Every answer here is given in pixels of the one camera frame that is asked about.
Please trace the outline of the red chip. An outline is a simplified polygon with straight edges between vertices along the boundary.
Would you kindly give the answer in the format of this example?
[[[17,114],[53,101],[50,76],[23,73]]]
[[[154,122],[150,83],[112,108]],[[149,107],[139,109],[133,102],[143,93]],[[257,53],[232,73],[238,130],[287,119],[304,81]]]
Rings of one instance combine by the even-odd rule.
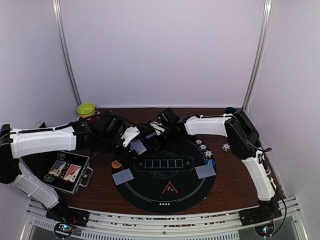
[[[195,143],[196,143],[197,145],[201,145],[201,144],[202,144],[202,141],[201,141],[200,139],[197,139],[197,140],[195,141]]]

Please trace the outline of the green chip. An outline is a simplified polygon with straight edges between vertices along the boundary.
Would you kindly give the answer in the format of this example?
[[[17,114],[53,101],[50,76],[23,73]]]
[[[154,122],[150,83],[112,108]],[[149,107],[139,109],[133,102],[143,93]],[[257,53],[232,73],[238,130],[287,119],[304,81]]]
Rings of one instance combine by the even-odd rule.
[[[201,145],[199,145],[199,149],[201,151],[205,151],[207,149],[207,146],[205,144],[201,144]]]

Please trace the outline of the orange round blind button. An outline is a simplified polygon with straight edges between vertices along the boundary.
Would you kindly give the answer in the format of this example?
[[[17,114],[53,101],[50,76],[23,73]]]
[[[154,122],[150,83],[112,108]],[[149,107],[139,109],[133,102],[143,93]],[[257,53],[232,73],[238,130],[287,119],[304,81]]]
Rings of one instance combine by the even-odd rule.
[[[113,169],[119,169],[119,168],[122,167],[122,164],[119,163],[117,160],[114,160],[114,161],[112,161],[112,163],[111,163],[111,167],[112,167]]]

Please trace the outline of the blue playing card deck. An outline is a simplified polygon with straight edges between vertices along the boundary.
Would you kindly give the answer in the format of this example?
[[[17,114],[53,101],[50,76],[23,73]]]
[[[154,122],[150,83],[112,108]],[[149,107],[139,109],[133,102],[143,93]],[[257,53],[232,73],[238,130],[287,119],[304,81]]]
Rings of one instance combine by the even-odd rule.
[[[130,142],[130,150],[135,151],[138,155],[143,154],[147,151],[147,148],[141,142],[141,140],[132,140]]]

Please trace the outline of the blue round blind button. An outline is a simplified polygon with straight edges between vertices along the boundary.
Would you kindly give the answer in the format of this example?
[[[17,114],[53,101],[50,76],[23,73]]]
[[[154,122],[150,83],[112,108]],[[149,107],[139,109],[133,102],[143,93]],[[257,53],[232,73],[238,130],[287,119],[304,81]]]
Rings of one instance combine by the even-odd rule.
[[[206,164],[206,165],[215,166],[215,165],[216,165],[216,162],[215,162],[215,160],[212,159],[212,158],[207,158],[207,159],[205,160],[205,164]]]

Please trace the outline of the single blue playing card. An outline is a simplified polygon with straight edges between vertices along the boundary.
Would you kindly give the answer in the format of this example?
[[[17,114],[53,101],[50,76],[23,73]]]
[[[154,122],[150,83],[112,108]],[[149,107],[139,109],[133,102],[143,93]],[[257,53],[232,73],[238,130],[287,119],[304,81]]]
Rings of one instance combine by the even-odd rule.
[[[204,179],[208,177],[213,177],[216,175],[216,171],[212,164],[205,164],[197,166],[195,168],[198,179]]]

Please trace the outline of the blue white poker chip stack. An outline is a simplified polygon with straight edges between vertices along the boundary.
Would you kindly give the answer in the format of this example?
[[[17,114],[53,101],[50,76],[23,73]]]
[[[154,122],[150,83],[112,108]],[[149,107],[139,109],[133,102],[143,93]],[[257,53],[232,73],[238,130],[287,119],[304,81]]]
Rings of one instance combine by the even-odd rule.
[[[221,150],[222,150],[223,152],[229,152],[230,149],[231,149],[231,146],[230,146],[229,144],[227,144],[227,143],[224,143],[224,144],[221,146]]]

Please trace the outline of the red black triangle marker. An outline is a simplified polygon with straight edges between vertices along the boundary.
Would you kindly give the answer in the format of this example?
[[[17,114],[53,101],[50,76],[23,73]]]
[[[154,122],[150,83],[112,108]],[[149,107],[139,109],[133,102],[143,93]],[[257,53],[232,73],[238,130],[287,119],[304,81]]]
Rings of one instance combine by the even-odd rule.
[[[175,186],[169,181],[163,191],[162,194],[178,194],[179,191],[175,188]]]

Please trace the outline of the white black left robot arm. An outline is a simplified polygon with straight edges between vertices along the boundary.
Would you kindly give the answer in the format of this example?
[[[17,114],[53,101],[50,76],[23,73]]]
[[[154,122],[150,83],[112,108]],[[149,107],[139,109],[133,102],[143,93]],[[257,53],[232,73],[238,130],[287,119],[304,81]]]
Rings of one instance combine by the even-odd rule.
[[[32,129],[0,127],[0,182],[19,188],[38,200],[61,222],[72,218],[72,211],[59,193],[43,183],[20,160],[50,152],[90,150],[124,158],[129,144],[140,130],[129,120],[113,113],[95,114],[53,127]]]

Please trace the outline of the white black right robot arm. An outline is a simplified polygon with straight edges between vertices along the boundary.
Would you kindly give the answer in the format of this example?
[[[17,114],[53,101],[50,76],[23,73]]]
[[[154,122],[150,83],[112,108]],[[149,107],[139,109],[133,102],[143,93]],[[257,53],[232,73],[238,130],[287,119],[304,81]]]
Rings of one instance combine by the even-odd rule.
[[[168,141],[194,135],[226,137],[232,154],[245,165],[256,188],[259,206],[252,215],[266,221],[281,213],[281,196],[264,157],[271,148],[262,147],[257,129],[243,110],[217,116],[190,115],[180,118],[171,108],[167,108],[157,117],[160,122],[153,123],[152,127],[158,136]]]

